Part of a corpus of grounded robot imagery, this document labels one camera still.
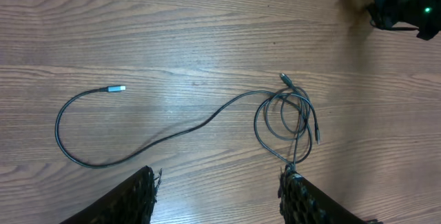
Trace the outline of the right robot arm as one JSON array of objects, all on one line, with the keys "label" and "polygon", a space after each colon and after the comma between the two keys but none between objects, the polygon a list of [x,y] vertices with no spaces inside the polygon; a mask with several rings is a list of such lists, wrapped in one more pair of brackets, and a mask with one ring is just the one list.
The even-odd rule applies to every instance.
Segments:
[{"label": "right robot arm", "polygon": [[415,31],[428,41],[440,31],[440,0],[373,0],[370,24],[380,30]]}]

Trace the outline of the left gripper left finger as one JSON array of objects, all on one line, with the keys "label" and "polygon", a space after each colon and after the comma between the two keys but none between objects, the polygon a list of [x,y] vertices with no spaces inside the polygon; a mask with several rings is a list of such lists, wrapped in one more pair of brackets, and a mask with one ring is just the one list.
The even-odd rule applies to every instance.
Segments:
[{"label": "left gripper left finger", "polygon": [[150,224],[161,177],[144,166],[61,224]]}]

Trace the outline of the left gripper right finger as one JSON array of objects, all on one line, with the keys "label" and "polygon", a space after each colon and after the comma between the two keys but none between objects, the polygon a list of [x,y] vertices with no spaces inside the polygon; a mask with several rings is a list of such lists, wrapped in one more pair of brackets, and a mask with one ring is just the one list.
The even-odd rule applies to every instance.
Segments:
[{"label": "left gripper right finger", "polygon": [[286,224],[382,224],[352,214],[297,173],[294,164],[286,165],[280,174],[278,198]]}]

